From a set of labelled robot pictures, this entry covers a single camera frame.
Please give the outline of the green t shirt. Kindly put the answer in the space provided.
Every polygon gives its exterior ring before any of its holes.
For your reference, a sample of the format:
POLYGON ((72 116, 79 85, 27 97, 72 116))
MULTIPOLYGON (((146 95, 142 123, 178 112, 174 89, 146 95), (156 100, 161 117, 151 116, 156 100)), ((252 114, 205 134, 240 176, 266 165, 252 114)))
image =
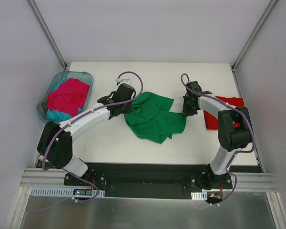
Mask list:
POLYGON ((171 112, 174 99, 143 92, 132 102, 132 112, 125 114, 126 124, 140 139, 162 144, 185 130, 186 117, 171 112))

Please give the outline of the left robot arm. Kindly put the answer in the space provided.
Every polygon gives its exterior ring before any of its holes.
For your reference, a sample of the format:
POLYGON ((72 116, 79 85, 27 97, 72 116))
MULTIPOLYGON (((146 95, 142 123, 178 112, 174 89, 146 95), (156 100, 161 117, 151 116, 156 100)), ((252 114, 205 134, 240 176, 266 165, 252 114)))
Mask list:
POLYGON ((75 175, 74 179, 85 186, 91 181, 88 165, 73 154, 73 143, 81 135, 120 114, 129 113, 135 89, 122 83, 109 96, 100 98, 89 110, 60 123, 48 122, 41 134, 37 151, 56 169, 75 175))

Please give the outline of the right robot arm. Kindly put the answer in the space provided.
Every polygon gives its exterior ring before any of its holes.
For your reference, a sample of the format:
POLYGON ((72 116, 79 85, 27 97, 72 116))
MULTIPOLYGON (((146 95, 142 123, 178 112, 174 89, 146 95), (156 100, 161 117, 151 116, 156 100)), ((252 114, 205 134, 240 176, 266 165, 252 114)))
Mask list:
POLYGON ((253 131, 248 109, 235 107, 203 91, 197 81, 184 84, 186 94, 183 96, 185 116, 206 111, 218 120, 218 141, 220 147, 215 158, 207 165, 205 172, 195 179, 195 184, 206 190, 218 187, 228 177, 231 163, 236 155, 253 142, 253 131))

